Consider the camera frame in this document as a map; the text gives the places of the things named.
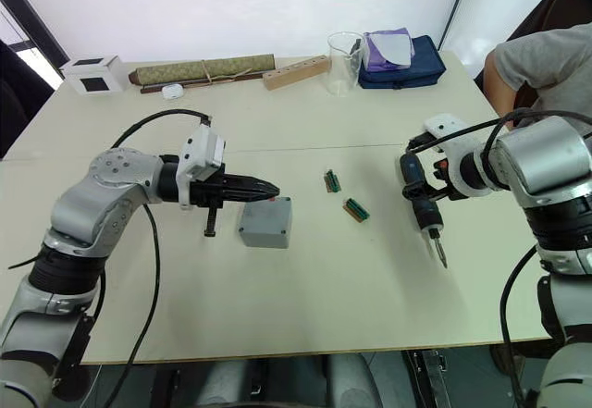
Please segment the wooden block with holes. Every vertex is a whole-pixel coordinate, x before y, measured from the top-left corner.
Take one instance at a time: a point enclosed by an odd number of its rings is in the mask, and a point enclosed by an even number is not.
[[[293,82],[306,80],[319,73],[329,70],[329,58],[315,56],[314,58],[292,64],[285,68],[270,70],[263,75],[263,83],[268,91],[287,86]]]

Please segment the small white object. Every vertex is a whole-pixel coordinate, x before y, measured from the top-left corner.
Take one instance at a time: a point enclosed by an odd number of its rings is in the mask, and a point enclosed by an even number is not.
[[[190,183],[195,180],[205,181],[220,169],[224,145],[224,140],[204,124],[200,124],[183,144],[176,176],[181,209],[191,209]]]
[[[59,69],[80,95],[123,92],[130,85],[118,56],[72,59]]]
[[[166,100],[174,100],[183,96],[183,86],[180,84],[168,84],[162,89],[163,96]]]
[[[409,35],[372,33],[370,39],[378,49],[378,52],[388,62],[398,64],[399,66],[411,65],[411,41],[409,40]]]

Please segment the person's arm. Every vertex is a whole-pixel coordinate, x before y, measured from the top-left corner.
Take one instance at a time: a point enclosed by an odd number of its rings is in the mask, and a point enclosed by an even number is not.
[[[541,31],[501,43],[487,55],[484,92],[503,117],[524,83],[543,89],[567,80],[592,55],[592,23]]]
[[[514,110],[516,91],[500,76],[496,68],[495,50],[487,55],[483,69],[483,89],[485,97],[496,113],[503,117]]]

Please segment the white robot part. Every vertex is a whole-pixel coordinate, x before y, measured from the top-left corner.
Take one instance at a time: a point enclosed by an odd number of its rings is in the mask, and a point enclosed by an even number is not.
[[[190,183],[196,180],[205,181],[220,169],[224,146],[224,139],[204,124],[183,144],[176,176],[181,209],[191,208]]]
[[[425,131],[436,138],[446,137],[453,132],[466,129],[468,126],[460,119],[450,114],[440,114],[424,122]],[[453,138],[438,145],[448,158],[448,173],[450,181],[458,192],[467,197],[483,197],[491,193],[491,189],[475,189],[464,181],[461,175],[461,161],[467,154],[471,154],[481,143],[471,135]]]

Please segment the blue bag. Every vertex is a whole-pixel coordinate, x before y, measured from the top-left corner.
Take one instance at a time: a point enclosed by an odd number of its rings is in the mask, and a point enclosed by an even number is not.
[[[413,38],[415,56],[409,68],[387,72],[367,72],[364,64],[360,67],[358,81],[365,89],[403,89],[406,87],[431,86],[446,71],[438,50],[427,36]]]

